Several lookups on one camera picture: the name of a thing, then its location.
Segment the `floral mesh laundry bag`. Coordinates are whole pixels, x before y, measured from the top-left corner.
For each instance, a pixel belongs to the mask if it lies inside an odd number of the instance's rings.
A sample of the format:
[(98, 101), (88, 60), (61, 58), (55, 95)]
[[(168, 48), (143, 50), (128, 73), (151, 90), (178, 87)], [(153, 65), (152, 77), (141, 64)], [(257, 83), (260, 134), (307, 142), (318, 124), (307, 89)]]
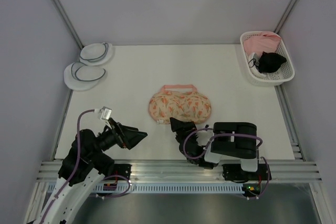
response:
[(192, 84), (164, 85), (150, 99), (148, 112), (158, 124), (170, 124), (170, 118), (202, 124), (210, 118), (212, 105)]

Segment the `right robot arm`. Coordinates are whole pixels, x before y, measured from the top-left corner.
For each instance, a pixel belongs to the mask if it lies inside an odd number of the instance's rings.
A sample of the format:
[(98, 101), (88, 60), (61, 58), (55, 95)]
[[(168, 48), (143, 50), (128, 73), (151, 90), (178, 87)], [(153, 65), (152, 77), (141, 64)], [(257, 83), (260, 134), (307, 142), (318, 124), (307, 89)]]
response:
[(216, 122), (197, 129), (194, 122), (170, 118), (171, 130), (186, 160), (204, 169), (213, 169), (225, 157), (239, 159), (238, 164), (223, 164), (222, 176), (233, 183), (259, 183), (272, 179), (270, 167), (259, 156), (263, 140), (257, 126), (248, 122)]

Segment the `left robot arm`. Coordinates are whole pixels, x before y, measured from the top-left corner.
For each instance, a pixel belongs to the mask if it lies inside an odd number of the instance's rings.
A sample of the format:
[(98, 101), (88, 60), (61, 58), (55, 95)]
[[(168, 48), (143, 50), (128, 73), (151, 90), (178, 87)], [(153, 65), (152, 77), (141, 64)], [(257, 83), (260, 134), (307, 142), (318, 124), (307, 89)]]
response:
[(113, 179), (127, 183), (119, 194), (131, 188), (129, 176), (116, 170), (115, 161), (104, 152), (113, 146), (131, 150), (147, 137), (135, 127), (125, 126), (108, 119), (98, 135), (90, 129), (78, 130), (68, 155), (58, 171), (54, 190), (34, 223), (72, 223), (83, 203), (103, 180)]

